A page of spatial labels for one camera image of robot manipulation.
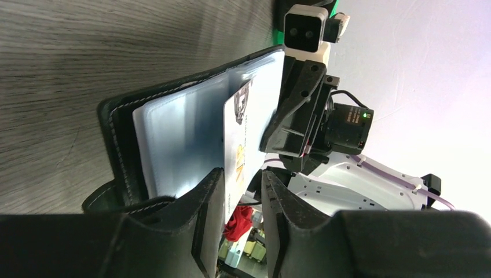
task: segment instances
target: logo on card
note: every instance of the logo on card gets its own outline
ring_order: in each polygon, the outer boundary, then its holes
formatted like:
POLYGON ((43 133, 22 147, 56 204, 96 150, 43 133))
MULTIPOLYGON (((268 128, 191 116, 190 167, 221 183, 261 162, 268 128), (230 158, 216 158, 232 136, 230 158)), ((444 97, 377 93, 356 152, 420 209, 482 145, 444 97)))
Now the logo on card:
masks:
POLYGON ((252 81, 248 82, 244 87, 233 96, 233 106, 235 109, 235 121, 241 126, 246 114, 247 99, 249 98, 249 88, 252 81))
POLYGON ((239 145, 237 147, 237 155, 235 157, 236 162, 235 162, 235 174, 236 174, 236 179, 235 182, 237 183, 238 186, 242 187, 244 185, 244 163, 246 162, 246 155, 244 153, 244 147, 242 145, 239 145))

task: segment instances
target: camera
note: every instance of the camera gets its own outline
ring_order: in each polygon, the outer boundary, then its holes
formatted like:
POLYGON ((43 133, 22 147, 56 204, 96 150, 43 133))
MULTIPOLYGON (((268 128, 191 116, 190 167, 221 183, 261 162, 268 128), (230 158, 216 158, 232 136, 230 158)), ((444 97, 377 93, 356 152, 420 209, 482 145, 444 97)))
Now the camera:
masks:
POLYGON ((294 5, 285 15, 285 55, 299 61, 329 61, 331 46, 323 41, 329 12, 322 7, 294 5))
POLYGON ((319 50, 329 12, 321 7, 294 5, 285 15, 285 46, 310 53, 319 50))

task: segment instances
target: wood grain surface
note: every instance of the wood grain surface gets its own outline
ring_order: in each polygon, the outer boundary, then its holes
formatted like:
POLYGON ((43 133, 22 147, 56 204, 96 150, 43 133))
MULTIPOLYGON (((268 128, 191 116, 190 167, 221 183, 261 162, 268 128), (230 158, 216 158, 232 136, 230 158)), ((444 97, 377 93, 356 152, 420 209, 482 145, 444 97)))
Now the wood grain surface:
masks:
POLYGON ((0 0, 0 213, 113 179, 96 106, 272 44, 272 0, 0 0))

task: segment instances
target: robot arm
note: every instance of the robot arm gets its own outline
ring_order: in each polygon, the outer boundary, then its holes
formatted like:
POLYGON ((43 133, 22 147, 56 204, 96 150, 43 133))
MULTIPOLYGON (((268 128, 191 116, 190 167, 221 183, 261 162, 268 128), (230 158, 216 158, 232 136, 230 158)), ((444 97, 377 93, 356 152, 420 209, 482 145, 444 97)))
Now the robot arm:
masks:
POLYGON ((421 210, 435 200, 453 209, 439 198, 438 177, 411 177, 361 154, 374 111, 349 92, 337 90, 339 78, 326 74, 330 45, 339 41, 350 19, 343 13, 329 19, 327 14, 324 8, 295 5, 285 16, 279 107, 261 150, 277 153, 292 173, 285 184, 292 193, 328 214, 335 206, 421 210), (333 102, 337 93, 347 94, 358 105, 333 102))

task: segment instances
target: white card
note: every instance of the white card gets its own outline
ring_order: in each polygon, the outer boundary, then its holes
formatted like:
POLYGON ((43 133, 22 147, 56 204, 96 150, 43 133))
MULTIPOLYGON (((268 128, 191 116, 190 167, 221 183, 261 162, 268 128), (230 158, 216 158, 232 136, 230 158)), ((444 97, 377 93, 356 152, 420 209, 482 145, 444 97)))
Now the white card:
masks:
POLYGON ((264 164, 259 145, 278 106, 282 69, 283 63, 265 67, 223 107, 225 223, 264 164))

